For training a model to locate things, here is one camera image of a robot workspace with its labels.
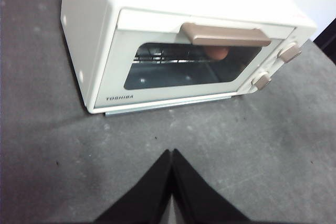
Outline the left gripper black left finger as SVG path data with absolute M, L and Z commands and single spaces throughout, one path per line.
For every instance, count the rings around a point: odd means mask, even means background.
M 141 179 L 95 223 L 159 223 L 170 198 L 171 152 L 165 150 Z

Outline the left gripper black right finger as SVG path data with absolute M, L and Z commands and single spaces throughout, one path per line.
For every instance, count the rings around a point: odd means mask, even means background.
M 214 190 L 180 151 L 172 152 L 172 193 L 185 223 L 243 223 L 248 217 Z

